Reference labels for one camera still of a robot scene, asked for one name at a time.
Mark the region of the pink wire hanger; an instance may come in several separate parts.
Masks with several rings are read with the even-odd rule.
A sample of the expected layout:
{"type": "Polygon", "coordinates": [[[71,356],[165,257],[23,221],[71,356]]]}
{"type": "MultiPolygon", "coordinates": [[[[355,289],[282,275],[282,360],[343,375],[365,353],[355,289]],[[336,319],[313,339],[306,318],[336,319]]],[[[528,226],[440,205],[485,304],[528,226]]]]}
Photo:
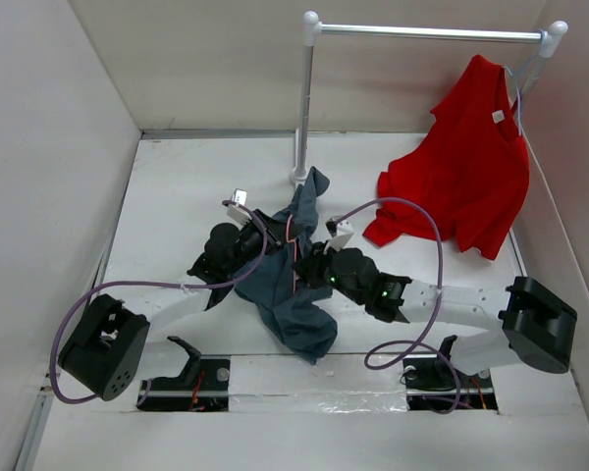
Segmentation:
{"type": "Polygon", "coordinates": [[[297,275],[295,268],[294,268],[294,263],[298,260],[298,256],[299,256],[299,252],[300,252],[299,243],[300,243],[300,239],[303,236],[305,236],[305,229],[302,226],[297,225],[295,223],[295,215],[291,213],[288,217],[287,222],[286,222],[286,242],[293,249],[293,257],[292,257],[293,267],[291,268],[293,295],[296,294],[296,290],[297,290],[296,285],[297,285],[297,278],[298,278],[298,275],[297,275]]]}

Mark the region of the blue-grey t shirt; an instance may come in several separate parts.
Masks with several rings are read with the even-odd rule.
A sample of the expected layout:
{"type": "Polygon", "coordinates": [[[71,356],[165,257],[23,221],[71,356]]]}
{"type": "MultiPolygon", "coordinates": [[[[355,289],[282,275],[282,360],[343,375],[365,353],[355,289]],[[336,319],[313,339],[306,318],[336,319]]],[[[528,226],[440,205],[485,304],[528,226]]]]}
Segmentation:
{"type": "Polygon", "coordinates": [[[316,201],[329,186],[329,178],[310,169],[290,204],[272,216],[301,229],[296,242],[264,257],[253,273],[235,285],[236,294],[256,305],[262,322],[277,340],[311,365],[328,353],[338,335],[336,320],[316,305],[331,297],[332,289],[309,288],[296,276],[293,263],[311,251],[311,236],[319,222],[316,201]]]}

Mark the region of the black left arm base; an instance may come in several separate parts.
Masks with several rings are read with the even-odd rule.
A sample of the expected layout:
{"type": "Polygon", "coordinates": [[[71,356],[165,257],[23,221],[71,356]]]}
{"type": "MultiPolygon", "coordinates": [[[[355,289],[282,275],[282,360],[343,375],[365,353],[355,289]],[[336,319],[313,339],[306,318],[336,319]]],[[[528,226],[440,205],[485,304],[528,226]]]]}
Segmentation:
{"type": "Polygon", "coordinates": [[[135,407],[142,412],[227,412],[231,358],[202,353],[178,336],[142,354],[135,407]]]}

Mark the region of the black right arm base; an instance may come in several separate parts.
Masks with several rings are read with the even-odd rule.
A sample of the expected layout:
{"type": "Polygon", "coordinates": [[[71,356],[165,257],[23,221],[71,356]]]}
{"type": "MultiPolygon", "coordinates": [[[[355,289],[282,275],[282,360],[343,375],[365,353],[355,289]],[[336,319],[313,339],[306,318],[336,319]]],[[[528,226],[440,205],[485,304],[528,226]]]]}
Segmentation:
{"type": "Polygon", "coordinates": [[[401,383],[406,389],[406,403],[409,411],[430,411],[448,413],[459,395],[455,407],[459,411],[498,409],[495,388],[490,372],[485,377],[467,376],[456,372],[459,388],[456,386],[450,368],[437,355],[412,355],[403,361],[401,383]]]}

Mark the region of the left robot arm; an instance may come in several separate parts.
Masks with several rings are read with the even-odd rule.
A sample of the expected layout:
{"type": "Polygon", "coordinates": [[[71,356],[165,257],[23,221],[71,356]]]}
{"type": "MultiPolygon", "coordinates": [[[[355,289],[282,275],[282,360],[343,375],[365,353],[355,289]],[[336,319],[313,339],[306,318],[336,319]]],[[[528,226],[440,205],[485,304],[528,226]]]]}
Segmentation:
{"type": "Polygon", "coordinates": [[[123,393],[138,371],[151,330],[204,312],[222,302],[250,278],[263,259],[283,249],[289,225],[233,201],[230,222],[212,228],[202,253],[187,274],[196,279],[165,283],[141,281],[145,295],[128,301],[107,294],[125,282],[104,283],[83,294],[69,309],[50,351],[50,385],[63,403],[74,399],[60,390],[66,373],[89,390],[86,401],[110,401],[123,393]]]}

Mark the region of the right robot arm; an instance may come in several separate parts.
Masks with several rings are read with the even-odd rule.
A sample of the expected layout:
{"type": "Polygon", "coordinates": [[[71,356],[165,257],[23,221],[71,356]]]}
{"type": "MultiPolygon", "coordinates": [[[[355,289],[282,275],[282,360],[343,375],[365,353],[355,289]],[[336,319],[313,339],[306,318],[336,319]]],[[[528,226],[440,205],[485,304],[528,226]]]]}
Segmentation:
{"type": "Polygon", "coordinates": [[[381,272],[358,248],[335,250],[324,242],[294,262],[294,271],[309,287],[335,289],[382,322],[479,329],[444,339],[433,369],[446,386],[514,363],[551,374],[569,369],[577,313],[533,278],[517,277],[505,288],[439,288],[381,272]]]}

